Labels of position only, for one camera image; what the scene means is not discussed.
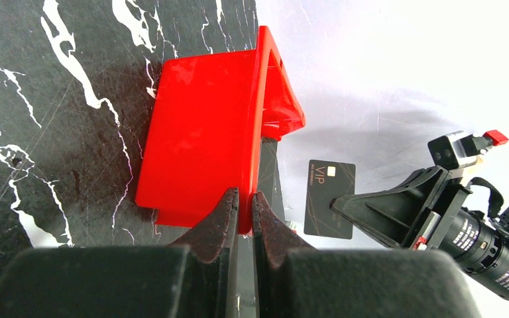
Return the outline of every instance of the card chip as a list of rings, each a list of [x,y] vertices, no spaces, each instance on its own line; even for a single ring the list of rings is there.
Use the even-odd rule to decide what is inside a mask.
[[[337,167],[329,166],[327,168],[327,176],[334,177],[337,174]]]

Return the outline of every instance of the red plastic object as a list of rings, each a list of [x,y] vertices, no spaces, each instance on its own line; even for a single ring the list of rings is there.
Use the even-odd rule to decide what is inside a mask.
[[[500,131],[487,131],[483,136],[491,138],[493,146],[500,146],[508,142],[508,137],[504,136]]]
[[[238,187],[239,232],[252,227],[260,138],[280,140],[305,115],[267,27],[256,50],[165,63],[136,202],[157,224],[193,227],[229,187]]]

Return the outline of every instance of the robotic arm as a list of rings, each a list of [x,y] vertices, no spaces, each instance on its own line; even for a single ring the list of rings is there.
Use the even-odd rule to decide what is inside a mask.
[[[507,141],[498,131],[437,138],[428,143],[435,166],[391,190],[339,197],[331,208],[386,247],[447,252],[464,273],[509,300],[509,207],[500,213],[498,190],[467,177],[487,151]],[[486,215],[463,207],[472,186],[490,190]]]

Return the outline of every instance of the white wall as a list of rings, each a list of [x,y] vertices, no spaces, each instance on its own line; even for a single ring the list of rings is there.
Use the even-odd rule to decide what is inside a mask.
[[[388,189],[432,165],[426,143],[456,130],[509,137],[509,1],[257,0],[284,59],[307,127],[281,142],[286,218],[303,225],[308,161],[354,163],[356,192]],[[509,204],[509,143],[481,176]],[[477,191],[470,208],[486,209]],[[320,248],[380,248],[304,236]],[[483,317],[509,317],[472,280]]]

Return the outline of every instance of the marble countertop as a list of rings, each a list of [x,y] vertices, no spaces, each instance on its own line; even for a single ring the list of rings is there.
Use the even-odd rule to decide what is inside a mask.
[[[179,237],[133,201],[162,63],[257,28],[254,0],[0,1],[0,273],[31,246]]]

